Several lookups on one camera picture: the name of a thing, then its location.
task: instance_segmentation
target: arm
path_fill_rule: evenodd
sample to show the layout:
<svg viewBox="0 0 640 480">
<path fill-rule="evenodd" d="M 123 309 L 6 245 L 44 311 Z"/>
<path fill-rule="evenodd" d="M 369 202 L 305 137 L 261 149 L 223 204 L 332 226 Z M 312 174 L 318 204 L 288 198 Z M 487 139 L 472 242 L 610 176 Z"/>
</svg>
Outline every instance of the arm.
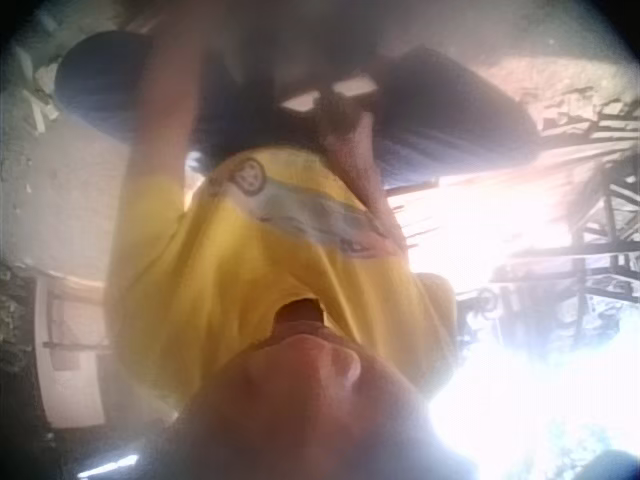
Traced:
<svg viewBox="0 0 640 480">
<path fill-rule="evenodd" d="M 318 108 L 320 135 L 329 166 L 406 254 L 404 234 L 389 207 L 373 159 L 373 115 L 358 111 L 344 97 L 332 94 L 323 94 Z"/>
<path fill-rule="evenodd" d="M 163 175 L 184 183 L 184 160 L 198 109 L 203 59 L 217 2 L 173 2 L 154 38 L 139 94 L 127 182 Z"/>
</svg>

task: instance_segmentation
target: leg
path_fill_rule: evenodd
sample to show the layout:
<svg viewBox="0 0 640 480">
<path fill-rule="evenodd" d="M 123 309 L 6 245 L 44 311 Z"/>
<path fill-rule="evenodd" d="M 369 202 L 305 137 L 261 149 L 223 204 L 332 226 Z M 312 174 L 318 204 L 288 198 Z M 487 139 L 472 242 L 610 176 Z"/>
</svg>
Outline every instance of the leg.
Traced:
<svg viewBox="0 0 640 480">
<path fill-rule="evenodd" d="M 374 151 L 387 188 L 512 167 L 537 154 L 526 110 L 438 52 L 416 49 L 372 76 Z"/>
<path fill-rule="evenodd" d="M 80 42 L 58 68 L 58 103 L 89 125 L 130 143 L 135 136 L 136 95 L 144 88 L 140 78 L 150 49 L 149 37 L 122 31 Z M 219 58 L 212 56 L 207 65 L 201 103 L 206 108 L 194 129 L 193 146 L 215 162 L 236 142 L 228 130 L 237 116 L 238 89 Z"/>
</svg>

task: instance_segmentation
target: yellow t-shirt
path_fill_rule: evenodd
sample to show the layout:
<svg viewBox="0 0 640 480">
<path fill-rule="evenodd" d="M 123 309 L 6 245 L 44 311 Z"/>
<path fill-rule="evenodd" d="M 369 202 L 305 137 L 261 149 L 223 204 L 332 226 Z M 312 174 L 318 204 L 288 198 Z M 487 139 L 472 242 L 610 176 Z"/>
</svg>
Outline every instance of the yellow t-shirt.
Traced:
<svg viewBox="0 0 640 480">
<path fill-rule="evenodd" d="M 236 155 L 187 211 L 169 178 L 124 192 L 107 301 L 113 342 L 134 375 L 174 406 L 302 298 L 317 298 L 329 327 L 425 394 L 451 371 L 448 284 L 412 274 L 319 156 L 293 148 Z"/>
</svg>

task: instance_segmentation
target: t-shirt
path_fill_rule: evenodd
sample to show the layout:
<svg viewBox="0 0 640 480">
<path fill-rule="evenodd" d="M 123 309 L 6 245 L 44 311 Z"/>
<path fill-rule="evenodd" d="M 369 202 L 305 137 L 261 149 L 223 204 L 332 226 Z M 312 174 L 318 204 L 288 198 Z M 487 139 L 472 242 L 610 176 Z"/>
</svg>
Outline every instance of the t-shirt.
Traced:
<svg viewBox="0 0 640 480">
<path fill-rule="evenodd" d="M 450 287 L 412 274 L 320 156 L 288 147 L 238 154 L 186 211 L 167 177 L 123 193 L 107 296 L 113 344 L 175 407 L 266 338 L 280 307 L 304 298 L 426 395 L 451 371 Z"/>
</svg>

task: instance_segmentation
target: floor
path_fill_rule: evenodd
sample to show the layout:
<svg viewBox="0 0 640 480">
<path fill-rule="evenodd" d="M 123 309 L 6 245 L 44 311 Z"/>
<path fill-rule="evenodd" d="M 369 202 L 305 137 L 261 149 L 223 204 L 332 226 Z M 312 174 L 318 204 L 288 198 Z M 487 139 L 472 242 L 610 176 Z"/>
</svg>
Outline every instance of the floor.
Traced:
<svg viewBox="0 0 640 480">
<path fill-rule="evenodd" d="M 35 64 L 113 25 L 107 0 L 66 0 L 48 8 L 58 23 L 57 41 L 43 42 L 28 30 L 18 39 L 41 52 Z M 638 94 L 637 65 L 607 25 L 578 2 L 414 1 L 404 12 L 391 22 L 385 53 L 426 44 L 515 98 L 549 99 L 586 86 L 601 101 Z M 14 263 L 100 283 L 127 150 L 64 114 L 47 122 L 46 133 L 34 135 L 31 107 L 16 85 L 9 78 L 2 92 L 2 254 Z"/>
</svg>

